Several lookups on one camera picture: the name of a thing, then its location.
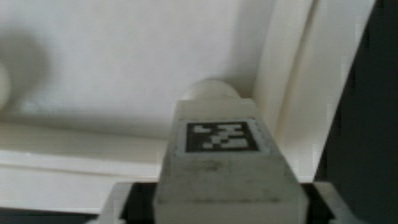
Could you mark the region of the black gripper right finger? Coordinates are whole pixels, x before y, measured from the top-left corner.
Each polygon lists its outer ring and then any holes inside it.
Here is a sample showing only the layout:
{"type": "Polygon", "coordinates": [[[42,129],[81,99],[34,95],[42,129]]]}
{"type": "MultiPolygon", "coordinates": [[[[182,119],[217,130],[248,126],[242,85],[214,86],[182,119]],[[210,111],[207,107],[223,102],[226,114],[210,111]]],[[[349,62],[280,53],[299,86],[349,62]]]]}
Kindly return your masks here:
{"type": "Polygon", "coordinates": [[[304,183],[310,197],[306,224],[363,224],[329,182],[304,183]]]}

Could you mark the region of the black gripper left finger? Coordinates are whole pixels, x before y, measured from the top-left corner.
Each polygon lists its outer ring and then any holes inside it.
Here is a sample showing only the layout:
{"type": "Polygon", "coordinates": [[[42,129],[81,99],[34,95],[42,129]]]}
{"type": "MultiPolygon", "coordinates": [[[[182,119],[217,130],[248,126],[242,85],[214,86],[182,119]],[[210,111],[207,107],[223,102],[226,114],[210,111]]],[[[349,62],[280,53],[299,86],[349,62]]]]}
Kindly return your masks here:
{"type": "Polygon", "coordinates": [[[118,183],[95,224],[155,224],[153,182],[118,183]]]}

